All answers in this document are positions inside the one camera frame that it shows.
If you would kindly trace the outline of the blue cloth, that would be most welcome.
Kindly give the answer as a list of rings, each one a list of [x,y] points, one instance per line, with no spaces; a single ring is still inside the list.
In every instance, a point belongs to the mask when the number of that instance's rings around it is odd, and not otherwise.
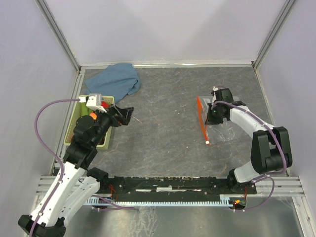
[[[85,81],[85,93],[98,93],[113,96],[118,103],[127,95],[139,91],[141,81],[136,69],[130,63],[119,63],[108,66],[99,74]]]

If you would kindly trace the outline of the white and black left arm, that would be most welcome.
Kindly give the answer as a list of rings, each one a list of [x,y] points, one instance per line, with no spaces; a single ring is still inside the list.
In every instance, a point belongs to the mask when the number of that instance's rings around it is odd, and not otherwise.
[[[96,192],[109,188],[108,173],[89,169],[97,155],[97,145],[110,127],[128,125],[134,107],[121,109],[116,105],[95,115],[76,121],[74,136],[63,157],[59,175],[37,208],[22,215],[18,225],[31,237],[62,237],[70,220]]]

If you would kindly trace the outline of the green lettuce leaves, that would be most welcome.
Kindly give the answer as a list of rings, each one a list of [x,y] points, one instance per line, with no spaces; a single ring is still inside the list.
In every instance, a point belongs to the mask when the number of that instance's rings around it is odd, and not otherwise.
[[[85,103],[80,103],[80,116],[88,116],[90,114],[88,107]]]

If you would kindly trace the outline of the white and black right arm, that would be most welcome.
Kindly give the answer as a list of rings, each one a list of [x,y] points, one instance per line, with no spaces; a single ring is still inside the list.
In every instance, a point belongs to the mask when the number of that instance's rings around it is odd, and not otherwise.
[[[250,160],[228,175],[227,189],[238,193],[247,182],[255,183],[271,174],[284,174],[293,164],[288,130],[275,127],[253,114],[242,102],[233,99],[229,88],[214,87],[203,125],[231,121],[252,139]]]

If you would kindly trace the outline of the orange peach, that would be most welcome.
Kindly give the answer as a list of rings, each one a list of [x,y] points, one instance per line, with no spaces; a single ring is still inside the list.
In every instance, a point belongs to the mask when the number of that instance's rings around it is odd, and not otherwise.
[[[90,113],[89,114],[94,120],[97,120],[97,115],[95,113]]]

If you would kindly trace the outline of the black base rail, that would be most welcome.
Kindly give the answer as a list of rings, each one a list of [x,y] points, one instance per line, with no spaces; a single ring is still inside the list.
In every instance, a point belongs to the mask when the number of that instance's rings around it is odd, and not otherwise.
[[[116,201],[219,201],[220,195],[254,195],[251,182],[216,177],[114,177],[100,184],[98,195]]]

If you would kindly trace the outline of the pale green perforated basket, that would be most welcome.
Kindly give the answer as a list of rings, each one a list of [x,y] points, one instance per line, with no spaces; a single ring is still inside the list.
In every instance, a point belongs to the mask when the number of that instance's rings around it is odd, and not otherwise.
[[[97,120],[94,120],[90,115],[80,116],[80,103],[86,104],[85,99],[85,96],[81,96],[76,102],[75,111],[72,114],[66,134],[66,145],[83,145],[84,148],[95,146],[97,150],[106,150],[109,146],[110,126],[102,125],[104,113],[89,109],[90,113],[97,115]]]

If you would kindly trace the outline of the red apple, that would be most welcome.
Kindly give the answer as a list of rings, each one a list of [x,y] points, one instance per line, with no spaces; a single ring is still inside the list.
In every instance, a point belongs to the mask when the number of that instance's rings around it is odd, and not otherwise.
[[[102,106],[104,109],[107,109],[107,108],[110,107],[110,105],[109,105],[107,102],[105,102],[105,101],[102,101],[102,102],[101,102],[101,106]]]

